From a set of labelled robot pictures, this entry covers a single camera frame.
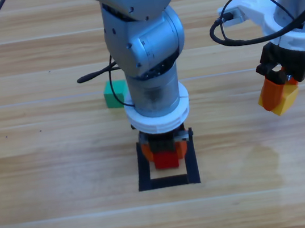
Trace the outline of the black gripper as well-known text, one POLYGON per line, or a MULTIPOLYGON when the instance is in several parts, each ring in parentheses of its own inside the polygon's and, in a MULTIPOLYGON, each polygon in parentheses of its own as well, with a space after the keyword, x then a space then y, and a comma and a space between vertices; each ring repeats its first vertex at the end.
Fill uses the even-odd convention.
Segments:
POLYGON ((282 100, 285 83, 294 85, 305 79, 305 51, 294 51, 268 43, 263 47, 256 72, 263 75, 262 106, 273 111, 282 100))
POLYGON ((139 144, 143 156, 148 162, 154 163, 153 153, 176 150, 178 159, 184 159, 187 153, 186 142, 193 139, 192 127, 185 129, 184 124, 179 127, 160 134, 139 132, 139 144))

